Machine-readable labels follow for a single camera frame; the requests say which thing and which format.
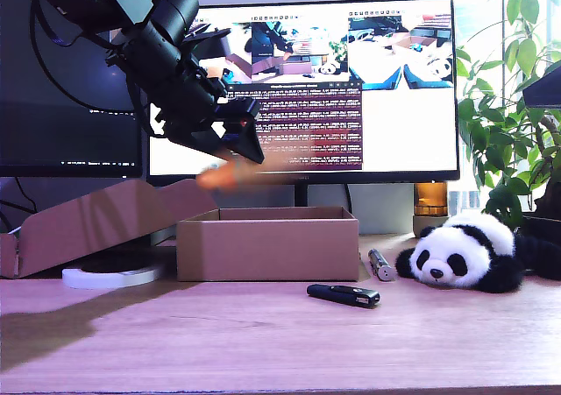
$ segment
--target metal cylinder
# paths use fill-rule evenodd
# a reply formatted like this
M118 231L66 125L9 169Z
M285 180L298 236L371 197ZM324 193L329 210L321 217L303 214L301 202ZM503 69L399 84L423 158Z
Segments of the metal cylinder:
M199 11L199 0L160 0L152 21L171 43L179 46Z

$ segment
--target cable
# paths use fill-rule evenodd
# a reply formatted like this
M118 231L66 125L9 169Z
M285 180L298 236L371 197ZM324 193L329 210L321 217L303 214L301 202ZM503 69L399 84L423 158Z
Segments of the cable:
M28 213L28 214L35 214L36 213L36 211L32 210L31 208L26 208L26 207L23 207L19 204L14 204L13 202L5 201L5 200L0 200L0 205L5 205L6 207L18 209L18 210L23 211L23 212Z
M126 113L126 114L134 114L135 111L134 110L117 110L117 109L105 109L105 108L99 108L97 106L88 104L83 102L82 100L74 97L73 95L71 95L68 91L66 91L66 89L64 87L62 87L53 77L53 75L51 74L51 72L49 71L49 69L46 66L45 61L43 60L43 57L41 56L41 52L39 50L39 46L37 44L37 32L36 32L36 26L35 26L35 20L36 18L39 18L40 15L39 14L43 14L43 10L41 10L40 7L40 2L39 0L32 0L32 6L31 6L31 10L29 12L29 36L32 42L32 50L33 53L35 53L35 58L37 59L37 62L39 63L39 66L41 67L41 69L43 70L43 73L46 75L46 78L66 97L68 97L71 101L73 101L74 103L79 104L80 106L83 106L86 109L90 109L90 110L96 110L99 112L118 112L118 113ZM46 29L46 27L42 24L40 24L41 27L43 28L43 30ZM54 43L57 43L57 45L59 46L63 46L63 47L68 47L73 45L73 43L80 37L86 37L88 39L92 39L93 36L95 35L88 35L86 32L82 32L80 33L80 35L78 35L72 42L70 42L69 44L65 43L62 39L60 39L56 33L53 32L53 29L51 29L50 27L48 27L47 31L45 31L46 35L52 40L54 41ZM92 40L94 41L97 45L102 46L99 42L99 40Z
M344 183L344 192L347 195L347 206L349 207L349 214L352 214L352 200L351 200L351 191L349 190L349 184Z
M2 211L0 211L0 221L2 221L4 223L4 225L7 228L8 233L10 233L12 230L14 230L13 227L11 227L11 224L10 224L10 221L8 220L8 217L6 217Z
M19 182L19 178L14 178L16 180L16 183L18 184L18 188L19 188L19 192L21 192L21 194L31 203L33 204L33 209L35 210L36 213L38 213L39 211L37 210L37 204L35 203L34 200L32 200L29 196L27 196L27 194L25 193L24 189L21 187L21 183Z

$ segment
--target monitor screen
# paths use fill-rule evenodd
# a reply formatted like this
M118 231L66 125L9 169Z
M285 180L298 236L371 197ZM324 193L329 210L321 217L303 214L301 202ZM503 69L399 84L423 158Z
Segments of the monitor screen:
M195 55L209 76L226 83L228 98L259 101L265 154L309 143L291 160L292 179L453 180L459 164L452 15L452 0L206 6L191 31L230 29ZM150 139L152 183L223 162Z
M123 113L132 108L124 75L106 66L105 50L85 39L59 47L37 24L53 77L71 95L108 110L97 112L70 101L41 70L30 41L31 0L0 2L0 176L140 176L139 124ZM41 3L63 39L80 32Z

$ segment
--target computer screen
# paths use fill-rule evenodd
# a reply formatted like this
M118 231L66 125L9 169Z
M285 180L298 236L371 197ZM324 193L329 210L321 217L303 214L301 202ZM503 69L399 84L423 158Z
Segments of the computer screen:
M124 74L106 66L104 49L85 39L59 47L37 24L39 50L53 77L76 98L113 110L96 112L70 101L32 51L30 2L0 0L0 176L140 176L140 128L135 116L123 113L132 108ZM41 3L63 39L80 32Z
M195 55L226 83L228 98L259 101L265 154L308 143L291 160L292 179L458 178L452 0L202 7L191 31L216 29L231 32ZM223 162L165 139L149 142L152 183Z

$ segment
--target monitor stand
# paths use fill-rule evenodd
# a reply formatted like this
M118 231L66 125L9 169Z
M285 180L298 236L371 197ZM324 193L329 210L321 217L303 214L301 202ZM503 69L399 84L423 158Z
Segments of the monitor stand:
M308 184L296 183L295 184L295 207L308 206Z

